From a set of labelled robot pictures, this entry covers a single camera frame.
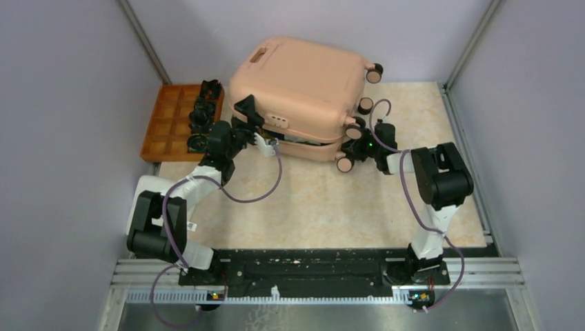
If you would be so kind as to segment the aluminium rail frame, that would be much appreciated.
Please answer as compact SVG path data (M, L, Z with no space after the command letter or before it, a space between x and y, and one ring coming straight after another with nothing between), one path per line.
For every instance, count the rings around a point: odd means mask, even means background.
M233 250L209 272L184 271L155 259L117 262L102 330L116 330L125 303L402 304L429 310L457 291L503 289L520 330L538 328L517 259L445 257L435 276L398 281L402 258L392 250Z

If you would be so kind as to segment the pink suitcase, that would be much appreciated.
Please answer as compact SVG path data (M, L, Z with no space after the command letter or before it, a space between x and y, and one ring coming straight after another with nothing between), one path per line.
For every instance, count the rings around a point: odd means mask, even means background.
M274 36L230 78L229 105L232 115L244 120L234 104L253 94L265 119L262 131L279 140L282 154L337 165L347 125L373 108L364 87L379 83L383 73L381 64L356 52Z

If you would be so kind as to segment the wooden compartment tray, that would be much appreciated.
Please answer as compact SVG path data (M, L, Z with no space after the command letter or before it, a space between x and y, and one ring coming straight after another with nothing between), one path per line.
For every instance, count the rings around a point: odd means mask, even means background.
M189 152L192 136L189 114L194 110L202 85L162 85L143 139L140 157L151 163L198 162L202 153Z

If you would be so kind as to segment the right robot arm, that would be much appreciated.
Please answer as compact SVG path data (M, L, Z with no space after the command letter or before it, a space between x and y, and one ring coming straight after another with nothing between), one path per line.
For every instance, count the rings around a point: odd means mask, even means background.
M424 202L424 213L415 215L420 231L409 243L404 261L389 264L388 282L423 284L439 277L450 221L474 190L473 179L457 146L446 142L433 148L398 152L394 125L379 121L370 130L362 119L347 125L346 136L348 140L341 145L343 156L337 160L340 172L351 170L356 161L372 158L380 172L398 174L402 184L406 174L414 174Z

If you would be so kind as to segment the rolled yellow green tie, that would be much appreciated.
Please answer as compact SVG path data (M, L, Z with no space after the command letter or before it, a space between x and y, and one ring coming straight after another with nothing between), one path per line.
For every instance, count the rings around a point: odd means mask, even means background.
M187 152L204 154L208 149L208 134L192 134L186 140Z

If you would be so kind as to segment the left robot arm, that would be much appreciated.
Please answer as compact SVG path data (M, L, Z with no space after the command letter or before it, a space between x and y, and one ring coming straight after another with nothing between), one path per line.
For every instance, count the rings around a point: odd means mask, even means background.
M188 239L191 213L218 190L237 203L256 202L238 199L225 188L235 171L235 157L248 146L267 157L280 156L278 140L261 135L265 120L257 112L254 96L236 102L234 109L245 119L233 117L212 124L204 156L191 173L176 182L148 175L140 178L128 219L126 247L131 253L172 263L184 271L195 269L205 285L218 282L221 266L214 262L212 248Z

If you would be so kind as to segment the rolled dark brown tie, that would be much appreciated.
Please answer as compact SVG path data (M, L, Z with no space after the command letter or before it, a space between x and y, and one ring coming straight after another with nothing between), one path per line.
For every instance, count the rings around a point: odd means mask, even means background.
M192 112L189 115L189 119L189 128L192 134L208 134L210 132L210 127L213 124L212 117L208 117L205 114L198 115Z

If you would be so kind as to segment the rolled dark tie top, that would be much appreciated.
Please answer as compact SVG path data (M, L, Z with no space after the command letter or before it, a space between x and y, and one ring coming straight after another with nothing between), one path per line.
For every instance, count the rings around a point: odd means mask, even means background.
M199 97L207 100L218 100L222 90L222 84L218 79L204 80L201 82Z

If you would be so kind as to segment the rolled green patterned tie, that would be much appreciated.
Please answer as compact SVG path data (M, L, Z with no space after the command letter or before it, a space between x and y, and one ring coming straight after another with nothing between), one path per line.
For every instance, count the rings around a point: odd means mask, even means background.
M202 97L198 97L194 103L194 117L196 120L210 119L215 117L216 103Z

